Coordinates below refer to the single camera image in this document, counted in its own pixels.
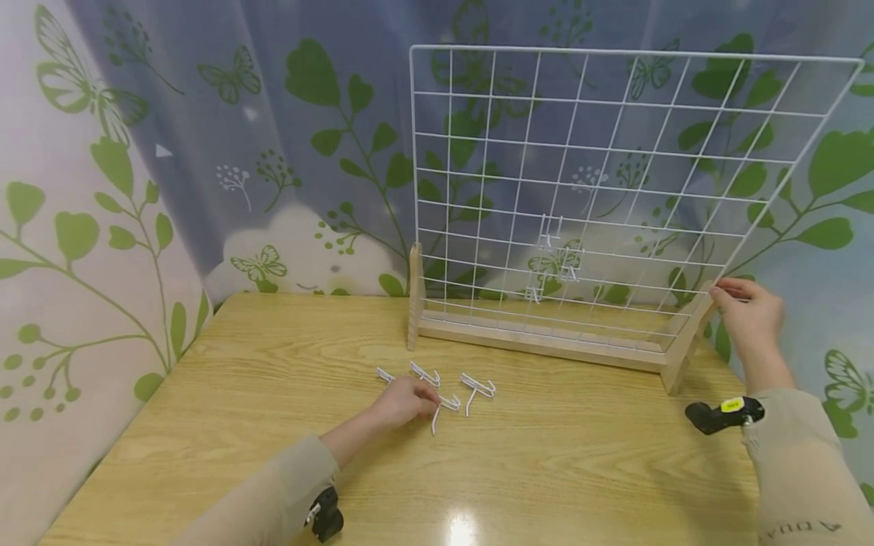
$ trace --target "black strap clip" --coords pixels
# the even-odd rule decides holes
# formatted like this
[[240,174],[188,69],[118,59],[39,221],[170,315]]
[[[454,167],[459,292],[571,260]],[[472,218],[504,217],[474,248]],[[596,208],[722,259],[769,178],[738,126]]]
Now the black strap clip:
[[759,400],[750,397],[729,398],[715,408],[704,402],[695,402],[686,406],[686,418],[695,428],[707,435],[729,426],[749,425],[763,417],[765,417],[765,408]]
[[312,523],[313,535],[316,535],[320,543],[327,542],[343,529],[343,514],[336,505],[338,500],[336,489],[328,487],[316,497],[316,501],[309,508],[307,521],[303,526],[307,527]]

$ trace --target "yellow label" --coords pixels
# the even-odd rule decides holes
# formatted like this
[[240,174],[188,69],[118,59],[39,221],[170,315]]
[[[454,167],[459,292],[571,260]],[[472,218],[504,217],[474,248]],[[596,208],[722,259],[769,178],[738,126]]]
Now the yellow label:
[[723,413],[733,413],[735,411],[740,410],[743,407],[744,407],[743,397],[737,397],[737,398],[731,398],[729,400],[725,400],[719,406],[719,409],[722,410]]

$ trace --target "beige sleeve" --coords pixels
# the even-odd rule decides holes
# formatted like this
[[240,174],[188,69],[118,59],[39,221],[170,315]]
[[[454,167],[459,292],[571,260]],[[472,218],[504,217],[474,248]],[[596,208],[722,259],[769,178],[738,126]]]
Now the beige sleeve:
[[744,444],[759,477],[760,544],[874,544],[874,515],[820,401],[792,389],[756,398],[765,417],[744,427]]
[[308,436],[225,495],[173,544],[285,546],[302,529],[309,508],[332,485],[336,472],[328,448]]

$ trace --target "right hand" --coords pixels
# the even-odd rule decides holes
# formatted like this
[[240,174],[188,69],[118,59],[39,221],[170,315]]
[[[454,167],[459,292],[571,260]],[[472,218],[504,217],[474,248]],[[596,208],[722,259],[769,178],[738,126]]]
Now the right hand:
[[750,362],[780,351],[783,299],[752,280],[720,279],[711,296],[741,361]]
[[409,376],[392,381],[369,412],[385,428],[401,426],[416,417],[430,417],[440,405],[440,395],[428,383]]

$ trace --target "wood grain tabletop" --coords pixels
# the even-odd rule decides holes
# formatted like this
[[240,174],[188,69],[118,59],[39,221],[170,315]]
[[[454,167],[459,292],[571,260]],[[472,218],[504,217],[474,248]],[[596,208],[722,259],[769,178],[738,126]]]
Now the wood grain tabletop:
[[[680,395],[656,374],[421,337],[404,299],[237,294],[219,310],[43,540],[167,544],[296,439],[366,407],[411,358],[467,401],[370,446],[339,477],[333,543],[479,546],[755,543],[740,432],[683,416],[742,391],[701,343]],[[315,544],[308,532],[295,540]]]

